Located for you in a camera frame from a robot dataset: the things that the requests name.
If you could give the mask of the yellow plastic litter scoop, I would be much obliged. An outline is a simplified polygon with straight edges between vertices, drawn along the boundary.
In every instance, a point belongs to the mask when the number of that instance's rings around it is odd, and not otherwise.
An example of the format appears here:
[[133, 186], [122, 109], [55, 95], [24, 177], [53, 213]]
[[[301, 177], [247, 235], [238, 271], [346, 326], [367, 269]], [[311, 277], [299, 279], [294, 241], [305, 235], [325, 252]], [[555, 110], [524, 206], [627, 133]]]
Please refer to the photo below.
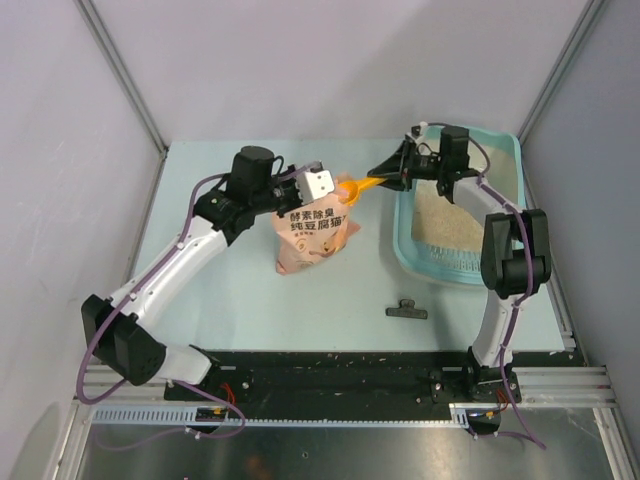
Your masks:
[[365, 177], [358, 180], [343, 180], [338, 183], [338, 196], [342, 204], [354, 206], [360, 200], [361, 194], [381, 185], [383, 178]]

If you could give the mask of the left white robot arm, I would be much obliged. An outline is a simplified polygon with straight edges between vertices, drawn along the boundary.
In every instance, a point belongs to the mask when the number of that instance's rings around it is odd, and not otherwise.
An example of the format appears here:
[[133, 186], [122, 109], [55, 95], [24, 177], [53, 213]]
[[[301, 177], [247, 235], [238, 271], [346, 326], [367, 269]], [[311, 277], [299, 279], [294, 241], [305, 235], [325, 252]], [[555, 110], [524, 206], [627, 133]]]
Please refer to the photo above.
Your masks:
[[214, 397], [220, 374], [201, 349], [161, 340], [161, 317], [176, 295], [214, 257], [225, 251], [257, 216], [284, 215], [303, 204], [307, 168], [285, 165], [281, 156], [245, 146], [230, 171], [200, 180], [189, 197], [181, 231], [136, 277], [106, 298], [89, 296], [81, 306], [87, 359], [96, 358], [139, 386], [153, 378], [184, 382], [197, 398]]

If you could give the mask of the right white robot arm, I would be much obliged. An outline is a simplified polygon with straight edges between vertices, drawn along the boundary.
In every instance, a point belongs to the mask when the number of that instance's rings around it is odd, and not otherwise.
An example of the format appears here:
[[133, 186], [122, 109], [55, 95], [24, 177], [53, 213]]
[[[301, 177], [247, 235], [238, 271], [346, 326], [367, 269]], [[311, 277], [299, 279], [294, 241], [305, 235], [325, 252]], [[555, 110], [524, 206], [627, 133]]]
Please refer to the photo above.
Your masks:
[[437, 123], [439, 146], [427, 134], [432, 124], [411, 127], [396, 151], [369, 170], [382, 187], [406, 192], [418, 180], [433, 181], [439, 196], [465, 210], [482, 224], [480, 274], [488, 296], [481, 327], [468, 349], [463, 393], [473, 401], [493, 394], [507, 377], [511, 340], [525, 303], [552, 273], [549, 228], [541, 209], [524, 209], [508, 200], [488, 181], [491, 169], [470, 165], [469, 148], [477, 146], [468, 128]]

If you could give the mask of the black bag clip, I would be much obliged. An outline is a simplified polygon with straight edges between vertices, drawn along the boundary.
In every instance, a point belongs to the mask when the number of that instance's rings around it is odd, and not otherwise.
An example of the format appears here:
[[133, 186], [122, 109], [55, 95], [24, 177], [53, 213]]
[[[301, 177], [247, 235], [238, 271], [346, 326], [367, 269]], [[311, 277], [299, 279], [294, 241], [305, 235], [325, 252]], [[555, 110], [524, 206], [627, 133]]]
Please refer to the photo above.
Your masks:
[[417, 308], [415, 301], [412, 299], [401, 299], [397, 306], [386, 307], [385, 315], [387, 317], [420, 320], [426, 320], [428, 318], [428, 312], [425, 309]]

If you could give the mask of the pink cat litter bag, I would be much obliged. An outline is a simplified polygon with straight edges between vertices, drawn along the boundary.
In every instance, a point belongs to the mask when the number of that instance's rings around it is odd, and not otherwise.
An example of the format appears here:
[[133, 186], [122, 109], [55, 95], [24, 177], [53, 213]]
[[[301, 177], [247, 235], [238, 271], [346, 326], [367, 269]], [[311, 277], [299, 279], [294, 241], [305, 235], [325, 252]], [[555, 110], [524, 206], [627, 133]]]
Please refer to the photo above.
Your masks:
[[347, 174], [334, 179], [336, 191], [311, 204], [284, 214], [271, 216], [279, 240], [276, 272], [288, 275], [323, 263], [343, 250], [349, 239], [361, 229], [352, 216], [352, 207], [343, 184]]

